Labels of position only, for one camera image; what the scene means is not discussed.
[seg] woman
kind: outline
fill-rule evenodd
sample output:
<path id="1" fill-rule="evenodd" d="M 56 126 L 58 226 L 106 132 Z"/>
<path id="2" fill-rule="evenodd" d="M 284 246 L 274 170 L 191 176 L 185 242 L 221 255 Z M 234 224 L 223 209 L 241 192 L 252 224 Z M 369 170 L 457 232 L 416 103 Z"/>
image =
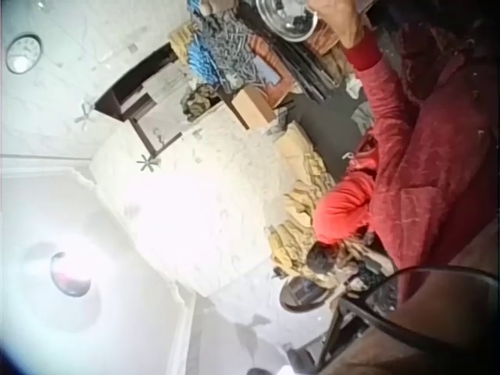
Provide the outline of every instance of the woman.
<path id="1" fill-rule="evenodd" d="M 358 215 L 398 268 L 447 264 L 498 207 L 496 60 L 481 43 L 454 55 L 416 113 L 354 0 L 309 0 L 309 7 L 338 35 L 375 119 L 377 178 Z M 337 223 L 313 224 L 327 225 Z M 402 297 L 416 285 L 402 285 Z"/>

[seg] clock face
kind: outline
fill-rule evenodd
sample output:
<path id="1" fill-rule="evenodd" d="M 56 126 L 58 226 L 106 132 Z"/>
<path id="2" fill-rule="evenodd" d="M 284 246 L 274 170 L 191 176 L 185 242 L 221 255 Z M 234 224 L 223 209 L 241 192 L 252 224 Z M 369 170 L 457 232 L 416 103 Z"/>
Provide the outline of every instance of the clock face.
<path id="1" fill-rule="evenodd" d="M 36 35 L 14 39 L 7 48 L 7 68 L 14 74 L 24 74 L 37 65 L 41 57 L 41 42 Z"/>

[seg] dark floor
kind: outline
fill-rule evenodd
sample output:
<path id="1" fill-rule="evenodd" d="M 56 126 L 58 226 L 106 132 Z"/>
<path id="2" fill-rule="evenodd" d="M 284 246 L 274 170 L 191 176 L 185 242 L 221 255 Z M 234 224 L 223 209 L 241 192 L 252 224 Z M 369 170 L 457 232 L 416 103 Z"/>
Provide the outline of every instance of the dark floor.
<path id="1" fill-rule="evenodd" d="M 391 65 L 399 70 L 400 59 L 394 44 L 385 31 L 378 34 L 380 49 Z M 288 122 L 296 120 L 304 128 L 332 177 L 335 180 L 339 179 L 347 166 L 347 160 L 342 160 L 342 156 L 353 151 L 361 138 L 351 116 L 358 105 L 366 101 L 363 90 L 359 99 L 354 100 L 345 91 L 343 84 L 337 89 L 333 98 L 321 104 L 315 103 L 305 95 L 296 95 L 294 101 L 295 107 L 288 113 Z"/>

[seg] hand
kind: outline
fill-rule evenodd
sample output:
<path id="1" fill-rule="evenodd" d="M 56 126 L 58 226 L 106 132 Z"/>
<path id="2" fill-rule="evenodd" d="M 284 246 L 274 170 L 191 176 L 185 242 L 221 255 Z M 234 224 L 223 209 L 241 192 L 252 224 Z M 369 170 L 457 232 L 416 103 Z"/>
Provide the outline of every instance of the hand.
<path id="1" fill-rule="evenodd" d="M 307 6 L 334 30 L 344 47 L 352 48 L 363 39 L 355 0 L 307 0 Z"/>

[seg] metal bowl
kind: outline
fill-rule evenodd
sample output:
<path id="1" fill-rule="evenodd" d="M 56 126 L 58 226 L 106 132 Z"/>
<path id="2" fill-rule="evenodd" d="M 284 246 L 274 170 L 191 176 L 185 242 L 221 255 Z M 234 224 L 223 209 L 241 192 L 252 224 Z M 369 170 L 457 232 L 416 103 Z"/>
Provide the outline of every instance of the metal bowl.
<path id="1" fill-rule="evenodd" d="M 296 0 L 256 0 L 255 4 L 259 10 L 259 14 L 275 34 L 278 34 L 285 41 L 299 43 L 309 38 L 318 24 L 318 16 L 315 13 L 310 13 L 309 20 L 301 27 L 294 26 L 290 16 L 286 16 L 277 8 L 279 3 L 293 2 Z"/>

